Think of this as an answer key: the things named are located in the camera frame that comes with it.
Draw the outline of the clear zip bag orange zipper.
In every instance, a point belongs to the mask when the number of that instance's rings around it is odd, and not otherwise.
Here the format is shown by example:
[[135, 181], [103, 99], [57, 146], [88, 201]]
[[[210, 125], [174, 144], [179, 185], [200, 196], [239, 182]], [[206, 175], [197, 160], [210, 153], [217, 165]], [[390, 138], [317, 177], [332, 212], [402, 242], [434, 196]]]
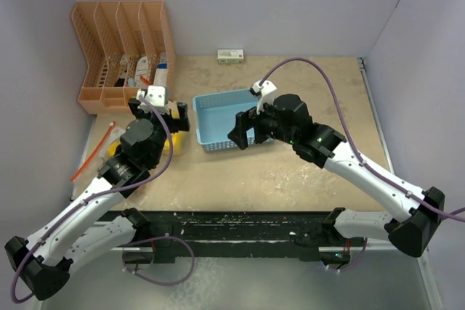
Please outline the clear zip bag orange zipper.
[[86, 158], [86, 160], [80, 165], [77, 172], [72, 175], [70, 182], [74, 183], [77, 178], [82, 175], [92, 163], [95, 163], [97, 159], [104, 159], [106, 157], [106, 149], [108, 146], [117, 141], [119, 137], [124, 132], [124, 129], [119, 126], [116, 121], [111, 121], [109, 127], [105, 132], [104, 136], [98, 142], [97, 146], [92, 150], [91, 154]]

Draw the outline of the yellow bell pepper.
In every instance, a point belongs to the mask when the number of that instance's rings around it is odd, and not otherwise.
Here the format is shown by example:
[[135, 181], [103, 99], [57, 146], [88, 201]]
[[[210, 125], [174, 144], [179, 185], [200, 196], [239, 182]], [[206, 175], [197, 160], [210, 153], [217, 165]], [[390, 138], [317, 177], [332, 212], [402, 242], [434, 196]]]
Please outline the yellow bell pepper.
[[106, 149], [106, 156], [108, 158], [113, 157], [120, 149], [120, 145], [121, 145], [120, 142], [117, 142], [117, 141], [112, 142]]

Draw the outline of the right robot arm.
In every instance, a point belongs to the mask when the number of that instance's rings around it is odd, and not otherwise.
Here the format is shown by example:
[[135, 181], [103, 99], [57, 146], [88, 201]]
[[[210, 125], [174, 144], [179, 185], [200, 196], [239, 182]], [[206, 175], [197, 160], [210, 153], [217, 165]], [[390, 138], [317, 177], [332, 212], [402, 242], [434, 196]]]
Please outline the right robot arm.
[[281, 95], [263, 110], [237, 113], [228, 137], [244, 150], [249, 129], [255, 143], [274, 139], [291, 145], [302, 160], [347, 180], [384, 208], [381, 213], [334, 210], [323, 227], [328, 244], [367, 237], [387, 240], [408, 256], [422, 256], [442, 221], [438, 211], [444, 208], [445, 195], [438, 188], [410, 184], [356, 153], [343, 134], [314, 122], [295, 94]]

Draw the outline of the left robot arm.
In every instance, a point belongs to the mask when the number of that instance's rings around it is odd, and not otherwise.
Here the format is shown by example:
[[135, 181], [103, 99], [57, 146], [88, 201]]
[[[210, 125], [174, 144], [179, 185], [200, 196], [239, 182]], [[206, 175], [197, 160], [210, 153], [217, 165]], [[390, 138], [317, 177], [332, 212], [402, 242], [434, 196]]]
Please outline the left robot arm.
[[177, 117], [167, 102], [147, 97], [131, 99], [130, 107], [135, 119], [121, 135], [119, 149], [78, 199], [28, 237], [14, 236], [6, 242], [4, 249], [14, 270], [9, 289], [13, 303], [51, 298], [72, 273], [98, 255], [119, 245], [141, 246], [148, 241], [147, 222], [136, 210], [122, 213], [101, 232], [87, 232], [113, 206], [166, 172], [172, 154], [161, 170], [155, 174], [151, 170], [159, 164], [164, 145], [173, 143], [173, 134], [190, 130], [183, 102], [177, 103]]

